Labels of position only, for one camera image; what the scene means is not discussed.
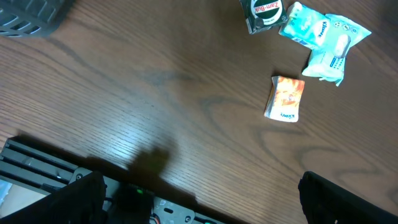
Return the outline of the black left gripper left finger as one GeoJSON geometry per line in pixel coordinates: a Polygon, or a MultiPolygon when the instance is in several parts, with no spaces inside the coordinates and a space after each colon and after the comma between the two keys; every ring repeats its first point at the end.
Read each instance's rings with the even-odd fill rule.
{"type": "Polygon", "coordinates": [[[106,222],[103,175],[92,172],[41,200],[1,218],[1,224],[96,224],[106,222]]]}

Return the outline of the orange snack packet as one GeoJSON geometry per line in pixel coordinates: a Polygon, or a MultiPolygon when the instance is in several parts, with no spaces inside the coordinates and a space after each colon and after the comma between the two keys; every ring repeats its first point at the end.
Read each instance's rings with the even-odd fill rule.
{"type": "Polygon", "coordinates": [[[299,120],[299,106],[304,87],[303,80],[283,76],[272,77],[272,89],[264,116],[277,121],[296,123],[299,120]]]}

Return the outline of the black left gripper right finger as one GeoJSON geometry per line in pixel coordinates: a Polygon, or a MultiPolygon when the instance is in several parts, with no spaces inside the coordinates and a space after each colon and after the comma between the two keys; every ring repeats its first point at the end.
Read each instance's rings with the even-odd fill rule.
{"type": "Polygon", "coordinates": [[[311,224],[397,224],[397,216],[322,176],[306,171],[298,184],[300,203],[311,224]]]}

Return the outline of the teal white snack packet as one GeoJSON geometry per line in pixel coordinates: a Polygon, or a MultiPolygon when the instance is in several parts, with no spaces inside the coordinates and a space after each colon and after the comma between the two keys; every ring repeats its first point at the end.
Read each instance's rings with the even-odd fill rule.
{"type": "Polygon", "coordinates": [[[330,28],[325,46],[311,52],[302,75],[339,86],[344,79],[349,49],[371,35],[371,31],[344,16],[327,14],[326,17],[330,20],[330,28]]]}

